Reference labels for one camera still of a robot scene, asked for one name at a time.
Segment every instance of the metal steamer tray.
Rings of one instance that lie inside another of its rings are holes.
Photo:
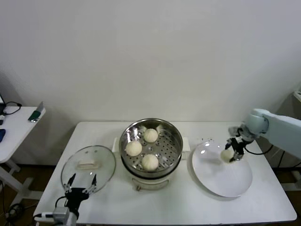
[[[158,139],[148,143],[143,138],[146,129],[155,129]],[[129,156],[125,149],[129,142],[137,140],[142,145],[138,156]],[[143,179],[158,179],[167,176],[179,164],[183,149],[183,140],[178,129],[171,123],[161,119],[142,119],[131,124],[121,135],[119,150],[125,167]],[[154,154],[159,160],[155,171],[146,171],[142,168],[141,161],[146,154]]]

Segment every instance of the floor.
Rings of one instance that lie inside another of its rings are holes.
[[[4,169],[8,170],[6,165],[1,165]],[[30,186],[31,190],[43,191],[53,173],[54,167],[47,166],[21,166],[21,171],[18,173],[14,173],[14,177],[18,179],[20,182],[24,182],[27,177],[34,177],[32,185]],[[290,172],[278,172],[276,173],[279,181],[281,183],[289,183],[294,182],[294,177]],[[10,187],[5,186],[4,189],[4,201],[6,210],[9,208],[9,204],[14,199],[16,192],[12,190]],[[296,212],[301,214],[301,192],[287,192],[287,196],[292,202]],[[2,199],[3,193],[0,194],[0,226],[5,225],[5,219],[2,207]],[[15,226],[32,226],[32,216],[35,210],[35,205],[37,205],[37,201],[34,200],[23,200],[23,206],[27,209],[24,211],[22,217],[14,222]],[[40,226],[48,226],[49,224],[40,224]],[[289,223],[274,223],[268,224],[269,226],[301,226],[301,217],[294,222]]]

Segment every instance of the black cord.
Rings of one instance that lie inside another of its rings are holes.
[[[0,183],[2,185],[2,195],[3,195],[3,197],[2,197],[2,207],[3,207],[4,215],[6,215],[6,211],[5,211],[5,207],[4,207],[4,185],[3,185],[2,180],[0,180]]]
[[[30,209],[30,208],[32,208],[32,207],[37,207],[38,205],[32,205],[32,206],[27,206],[27,207],[24,207],[24,210],[28,210],[28,209]]]
[[[5,103],[5,104],[7,105],[7,104],[9,104],[9,103],[14,103],[14,104],[16,104],[19,108],[18,108],[17,110],[15,110],[14,112],[11,112],[11,113],[3,112],[3,115],[14,114],[14,113],[16,113],[17,111],[19,111],[19,110],[21,109],[21,107],[22,107],[22,104],[17,103],[17,102],[14,102],[14,101],[9,101],[9,102],[7,102],[7,103]]]
[[[292,168],[295,168],[297,166],[299,166],[301,164],[301,162],[299,162],[297,165],[292,166]]]
[[[282,162],[282,158],[283,158],[283,156],[284,156],[284,151],[282,152],[282,155],[281,155],[281,157],[280,157],[280,161],[279,161],[279,163],[278,163],[278,166],[277,166],[277,168],[279,168],[279,166],[280,166],[280,164],[281,164],[281,162]]]
[[[42,217],[42,214],[41,213],[39,213],[39,214],[36,214],[36,215],[34,215],[33,217],[32,217],[32,222],[28,225],[28,226],[34,226],[34,225],[36,225],[35,224],[35,218],[41,218]]]
[[[59,197],[59,198],[56,200],[56,202],[55,202],[55,207],[57,207],[58,201],[61,200],[61,199],[63,199],[63,198],[66,198],[66,196]]]
[[[273,147],[274,147],[274,146],[271,145],[271,147],[270,147],[266,152],[263,152],[263,153],[254,153],[254,152],[250,152],[246,147],[245,147],[245,150],[246,150],[247,152],[251,153],[251,154],[262,155],[262,154],[268,153],[270,150],[272,150]]]
[[[9,207],[6,220],[12,223],[12,221],[14,222],[17,219],[20,219],[23,213],[24,213],[24,206],[20,203],[16,203]]]
[[[9,221],[7,221],[7,222],[5,223],[5,225],[8,224],[8,223],[9,223],[9,225],[16,226],[13,222],[9,222]]]

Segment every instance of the white robotic arm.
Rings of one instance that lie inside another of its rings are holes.
[[[301,121],[287,116],[272,114],[267,110],[253,109],[245,123],[230,128],[234,135],[228,140],[225,149],[234,149],[230,161],[239,161],[247,144],[258,137],[266,138],[271,144],[301,158]]]
[[[301,159],[300,120],[253,109],[246,126],[251,133],[266,138],[271,144]]]

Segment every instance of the steamed bun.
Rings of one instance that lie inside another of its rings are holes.
[[[154,143],[158,139],[158,132],[155,129],[147,129],[143,137],[146,142]]]
[[[147,171],[153,171],[159,166],[159,160],[153,154],[147,154],[141,161],[143,169]]]
[[[233,155],[234,155],[233,149],[229,148],[221,152],[221,159],[226,163],[230,163],[230,159],[232,159]]]
[[[142,151],[142,145],[139,141],[134,140],[127,144],[126,152],[129,156],[137,156]]]

